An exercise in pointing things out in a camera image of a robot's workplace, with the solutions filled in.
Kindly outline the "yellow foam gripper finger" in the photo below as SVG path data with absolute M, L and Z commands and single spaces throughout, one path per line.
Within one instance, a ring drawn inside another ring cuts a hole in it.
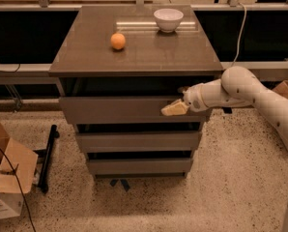
M 161 113 L 164 116 L 176 116 L 176 115 L 185 115 L 189 109 L 189 106 L 186 105 L 181 99 L 175 100 L 172 103 L 165 106 Z

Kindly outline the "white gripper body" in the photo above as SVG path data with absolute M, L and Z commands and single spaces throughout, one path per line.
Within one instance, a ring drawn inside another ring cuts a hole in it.
M 202 97 L 202 84 L 180 87 L 178 91 L 183 95 L 182 100 L 193 112 L 202 112 L 208 109 Z

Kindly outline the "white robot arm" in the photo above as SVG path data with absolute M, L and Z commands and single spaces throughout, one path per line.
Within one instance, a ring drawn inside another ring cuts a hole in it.
M 191 173 L 195 192 L 174 229 L 288 232 L 288 99 L 248 69 L 182 88 L 165 115 L 213 115 Z

